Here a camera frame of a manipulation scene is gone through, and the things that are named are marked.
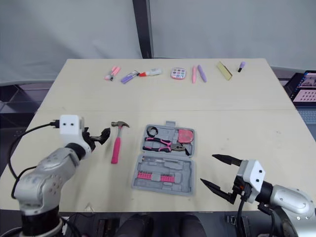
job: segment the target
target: gray tool case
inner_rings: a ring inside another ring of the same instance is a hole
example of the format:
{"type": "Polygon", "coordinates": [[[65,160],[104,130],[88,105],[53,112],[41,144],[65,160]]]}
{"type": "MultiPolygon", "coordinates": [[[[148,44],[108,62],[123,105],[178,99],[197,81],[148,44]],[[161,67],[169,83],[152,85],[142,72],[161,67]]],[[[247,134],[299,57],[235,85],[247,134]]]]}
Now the gray tool case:
{"type": "Polygon", "coordinates": [[[195,149],[195,132],[193,129],[175,127],[175,122],[167,121],[165,126],[147,125],[143,135],[141,149],[144,151],[137,159],[132,188],[190,196],[195,189],[195,165],[191,160],[195,149]],[[155,152],[145,151],[143,147],[161,148],[166,145],[146,141],[147,128],[154,126],[158,130],[155,138],[178,143],[179,129],[193,133],[191,143],[182,144],[188,151],[155,152]]]}

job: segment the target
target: pink hammer handle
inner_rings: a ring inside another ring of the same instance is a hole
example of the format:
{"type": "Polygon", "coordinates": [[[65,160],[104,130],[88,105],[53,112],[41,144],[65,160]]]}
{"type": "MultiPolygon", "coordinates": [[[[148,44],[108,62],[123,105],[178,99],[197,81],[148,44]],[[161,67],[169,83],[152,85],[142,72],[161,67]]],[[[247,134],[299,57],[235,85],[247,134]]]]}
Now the pink hammer handle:
{"type": "Polygon", "coordinates": [[[120,137],[117,137],[114,142],[114,149],[112,155],[112,164],[117,164],[119,161],[120,137]]]}

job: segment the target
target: wooden table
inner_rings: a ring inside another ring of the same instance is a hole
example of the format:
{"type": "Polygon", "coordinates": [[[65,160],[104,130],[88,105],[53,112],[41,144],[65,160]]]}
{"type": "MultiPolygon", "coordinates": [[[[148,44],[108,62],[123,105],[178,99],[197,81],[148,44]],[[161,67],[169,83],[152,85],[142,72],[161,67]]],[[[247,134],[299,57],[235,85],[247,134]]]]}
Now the wooden table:
{"type": "MultiPolygon", "coordinates": [[[[87,160],[82,160],[74,177],[62,190],[61,211],[230,211],[235,205],[214,195],[200,178],[231,191],[236,166],[211,157],[227,154],[239,159],[258,159],[266,170],[266,181],[297,187],[316,200],[311,180],[316,144],[295,107],[288,99],[264,59],[244,59],[246,67],[237,73],[243,59],[221,59],[233,73],[230,81],[216,68],[219,59],[155,60],[68,60],[43,101],[29,128],[58,119],[61,114],[84,117],[92,135],[122,120],[130,125],[122,132],[117,165],[111,164],[117,130],[87,160]],[[201,64],[208,82],[197,77],[191,83],[191,68],[201,64]],[[113,81],[103,80],[114,66],[122,70],[113,81]],[[187,69],[185,80],[170,78],[172,67],[187,69]],[[133,70],[162,68],[155,77],[134,78],[127,84],[119,79],[133,70]],[[176,121],[177,126],[196,131],[196,190],[191,197],[135,190],[131,181],[141,153],[146,124],[176,121]]],[[[58,129],[43,128],[25,136],[17,147],[12,165],[19,173],[36,165],[61,146],[58,129]]],[[[11,199],[13,177],[8,168],[0,178],[0,208],[19,209],[11,199]]],[[[256,210],[246,204],[244,210],[256,210]]]]}

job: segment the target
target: purple pen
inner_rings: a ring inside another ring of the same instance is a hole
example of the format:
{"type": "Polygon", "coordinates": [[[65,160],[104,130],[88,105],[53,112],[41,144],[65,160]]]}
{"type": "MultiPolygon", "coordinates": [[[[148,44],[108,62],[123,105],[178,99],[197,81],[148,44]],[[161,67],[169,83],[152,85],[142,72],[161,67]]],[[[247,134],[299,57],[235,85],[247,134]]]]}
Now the purple pen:
{"type": "Polygon", "coordinates": [[[203,69],[202,69],[201,65],[198,65],[198,66],[197,66],[197,69],[198,69],[199,75],[201,76],[202,80],[203,80],[204,82],[207,82],[206,75],[205,75],[205,73],[203,72],[203,69]]]}
{"type": "Polygon", "coordinates": [[[137,71],[133,71],[132,73],[126,75],[125,77],[123,77],[120,82],[122,82],[123,84],[129,82],[130,80],[132,80],[136,75],[138,74],[137,71]]]}
{"type": "Polygon", "coordinates": [[[240,63],[240,66],[239,66],[239,69],[238,69],[238,72],[240,73],[241,70],[243,69],[243,67],[246,65],[246,62],[241,62],[240,63]]]}

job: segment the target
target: pink handle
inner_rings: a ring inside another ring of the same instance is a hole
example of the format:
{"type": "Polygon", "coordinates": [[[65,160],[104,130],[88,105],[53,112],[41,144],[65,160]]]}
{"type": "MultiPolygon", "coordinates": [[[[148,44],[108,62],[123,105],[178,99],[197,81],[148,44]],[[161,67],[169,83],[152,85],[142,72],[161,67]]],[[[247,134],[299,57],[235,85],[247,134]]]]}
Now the pink handle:
{"type": "Polygon", "coordinates": [[[112,155],[112,164],[117,164],[119,161],[120,137],[117,137],[114,142],[114,149],[112,155]]]}
{"type": "Polygon", "coordinates": [[[119,73],[119,71],[120,71],[120,67],[116,67],[116,68],[112,71],[112,75],[113,75],[113,76],[116,76],[117,73],[119,73]]]}
{"type": "Polygon", "coordinates": [[[193,66],[192,68],[192,83],[195,83],[197,80],[197,68],[193,66]]]}

